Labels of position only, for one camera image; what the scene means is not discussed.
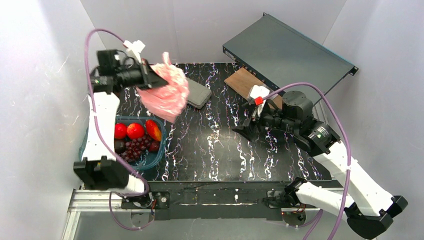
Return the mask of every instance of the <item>black table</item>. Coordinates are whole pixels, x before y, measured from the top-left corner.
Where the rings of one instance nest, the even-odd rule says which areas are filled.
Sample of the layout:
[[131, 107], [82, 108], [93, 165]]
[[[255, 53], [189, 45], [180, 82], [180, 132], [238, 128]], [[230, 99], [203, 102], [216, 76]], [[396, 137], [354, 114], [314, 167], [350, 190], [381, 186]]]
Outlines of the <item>black table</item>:
[[[168, 138], [162, 161], [146, 170], [148, 181], [291, 181], [331, 180], [321, 164], [298, 149], [289, 134], [266, 129], [249, 142], [231, 131], [246, 119], [246, 102], [224, 83], [240, 66], [236, 63], [177, 64], [185, 75], [212, 90], [200, 110], [187, 106], [175, 124], [164, 121]], [[153, 116], [140, 103], [134, 88], [120, 95], [120, 116]]]

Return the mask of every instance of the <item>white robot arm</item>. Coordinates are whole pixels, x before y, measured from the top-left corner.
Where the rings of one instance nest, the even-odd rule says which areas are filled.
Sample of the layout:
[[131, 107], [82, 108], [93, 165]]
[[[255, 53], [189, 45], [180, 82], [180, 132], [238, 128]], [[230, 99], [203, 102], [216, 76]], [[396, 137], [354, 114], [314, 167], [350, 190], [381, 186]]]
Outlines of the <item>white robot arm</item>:
[[[144, 44], [125, 41], [127, 57], [121, 63], [117, 49], [97, 51], [97, 66], [90, 74], [93, 89], [90, 104], [90, 120], [86, 142], [80, 161], [74, 162], [73, 170], [84, 182], [86, 189], [109, 190], [120, 194], [140, 194], [146, 191], [147, 182], [136, 177], [130, 166], [117, 162], [114, 152], [114, 132], [117, 109], [120, 104], [115, 95], [126, 87], [141, 90], [160, 88], [168, 82], [157, 75], [147, 60], [140, 57]], [[132, 59], [131, 67], [125, 65]]]
[[233, 130], [248, 140], [256, 138], [261, 126], [290, 133], [299, 148], [322, 164], [344, 187], [347, 170], [350, 169], [349, 195], [344, 206], [342, 195], [317, 187], [303, 178], [296, 178], [284, 191], [274, 191], [264, 198], [269, 207], [312, 205], [334, 215], [344, 209], [342, 219], [361, 237], [374, 239], [390, 227], [393, 218], [408, 205], [403, 196], [393, 196], [379, 186], [358, 164], [351, 159], [347, 165], [347, 150], [340, 137], [326, 123], [314, 118], [313, 103], [300, 91], [283, 94], [283, 106], [279, 109], [272, 100], [262, 100], [269, 90], [255, 86], [249, 96], [251, 115], [243, 125]]
[[[317, 155], [314, 159], [344, 185], [348, 169], [345, 145], [336, 142], [329, 150], [330, 153]], [[403, 196], [393, 196], [379, 186], [355, 159], [350, 164], [348, 193], [342, 219], [365, 239], [374, 239], [385, 232], [393, 223], [393, 218], [408, 205]], [[282, 198], [282, 202], [313, 205], [336, 216], [342, 203], [341, 194], [317, 187], [302, 178], [297, 178], [288, 185]]]

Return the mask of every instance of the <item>pink plastic bag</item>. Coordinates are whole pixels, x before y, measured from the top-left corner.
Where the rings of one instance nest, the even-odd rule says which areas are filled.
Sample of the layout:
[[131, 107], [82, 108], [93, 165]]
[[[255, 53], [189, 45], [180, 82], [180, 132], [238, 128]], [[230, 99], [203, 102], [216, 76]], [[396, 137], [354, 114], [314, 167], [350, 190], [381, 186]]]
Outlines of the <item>pink plastic bag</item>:
[[168, 52], [163, 53], [162, 59], [164, 63], [155, 64], [151, 68], [165, 79], [168, 85], [149, 90], [137, 89], [137, 91], [141, 103], [152, 114], [174, 123], [187, 105], [189, 83], [183, 70], [171, 64]]

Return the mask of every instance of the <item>wooden board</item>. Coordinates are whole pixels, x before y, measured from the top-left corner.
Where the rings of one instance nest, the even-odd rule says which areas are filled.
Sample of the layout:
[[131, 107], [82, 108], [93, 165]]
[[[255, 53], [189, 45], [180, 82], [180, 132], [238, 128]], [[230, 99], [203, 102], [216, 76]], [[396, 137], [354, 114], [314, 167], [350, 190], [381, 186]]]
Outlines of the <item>wooden board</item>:
[[[264, 85], [261, 80], [257, 79], [253, 74], [244, 68], [240, 68], [238, 71], [233, 73], [231, 76], [224, 80], [224, 83], [226, 83], [230, 88], [232, 88], [236, 93], [240, 94], [246, 100], [248, 99], [249, 91], [254, 85]], [[283, 98], [280, 95], [277, 95], [277, 97], [272, 101], [280, 109], [283, 107]]]

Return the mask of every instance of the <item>tomato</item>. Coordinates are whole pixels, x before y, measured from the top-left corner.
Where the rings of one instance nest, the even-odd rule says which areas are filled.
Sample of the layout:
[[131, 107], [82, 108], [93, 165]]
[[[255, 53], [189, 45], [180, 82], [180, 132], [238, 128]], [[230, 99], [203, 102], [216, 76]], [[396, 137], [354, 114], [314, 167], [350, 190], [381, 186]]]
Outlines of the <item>tomato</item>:
[[115, 139], [124, 139], [127, 136], [127, 126], [123, 123], [115, 124]]
[[130, 139], [138, 139], [145, 135], [145, 129], [139, 123], [131, 123], [126, 128], [126, 134]]

